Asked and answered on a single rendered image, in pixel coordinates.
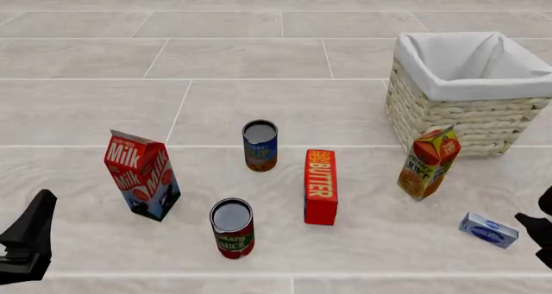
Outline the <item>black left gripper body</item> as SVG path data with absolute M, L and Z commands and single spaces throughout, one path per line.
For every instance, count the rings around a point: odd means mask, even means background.
M 42 280 L 51 264 L 52 248 L 48 241 L 36 245 L 11 245 L 0 242 L 0 280 Z

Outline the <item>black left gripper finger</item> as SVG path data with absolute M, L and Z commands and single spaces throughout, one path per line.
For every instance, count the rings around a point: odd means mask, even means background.
M 24 212 L 2 234 L 7 260 L 30 260 L 35 254 L 50 258 L 51 226 L 57 197 L 50 190 L 40 190 Z

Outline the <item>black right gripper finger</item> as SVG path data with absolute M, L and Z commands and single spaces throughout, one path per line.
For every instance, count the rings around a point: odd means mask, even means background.
M 527 231 L 529 237 L 540 247 L 536 257 L 552 270 L 552 222 L 547 218 L 534 218 L 524 213 L 515 216 Z

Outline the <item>pale blue cream cheese box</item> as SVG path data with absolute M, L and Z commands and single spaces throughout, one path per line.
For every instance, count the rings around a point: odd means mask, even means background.
M 471 212 L 464 216 L 459 225 L 459 230 L 502 249 L 507 249 L 518 239 L 516 229 Z

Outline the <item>woven basket with white liner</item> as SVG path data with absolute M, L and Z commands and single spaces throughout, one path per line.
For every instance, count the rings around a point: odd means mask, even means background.
M 552 66 L 500 32 L 399 34 L 385 113 L 405 151 L 454 128 L 461 156 L 499 156 L 552 102 Z

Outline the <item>red milk carton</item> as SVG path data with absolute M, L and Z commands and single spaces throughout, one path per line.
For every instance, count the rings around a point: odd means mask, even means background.
M 181 193 L 164 143 L 111 130 L 104 164 L 133 213 L 161 222 Z

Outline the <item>orange juice carton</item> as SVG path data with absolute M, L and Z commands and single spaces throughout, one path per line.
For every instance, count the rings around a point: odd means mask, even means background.
M 460 151 L 453 126 L 422 135 L 412 143 L 398 186 L 413 200 L 424 200 L 440 187 Z

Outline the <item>red tomato sauce tin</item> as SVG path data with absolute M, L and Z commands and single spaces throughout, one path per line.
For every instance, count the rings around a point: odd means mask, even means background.
M 223 257 L 238 260 L 252 252 L 254 214 L 245 200 L 229 197 L 216 203 L 210 211 L 210 224 Z

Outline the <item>red butter box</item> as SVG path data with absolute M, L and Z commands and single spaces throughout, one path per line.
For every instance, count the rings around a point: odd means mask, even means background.
M 304 222 L 333 226 L 337 190 L 335 151 L 308 149 L 304 165 Z

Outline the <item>blue soup tin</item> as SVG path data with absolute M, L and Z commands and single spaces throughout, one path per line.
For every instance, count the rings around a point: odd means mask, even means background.
M 253 120 L 242 128 L 244 157 L 254 172 L 268 172 L 277 164 L 278 128 L 268 120 Z

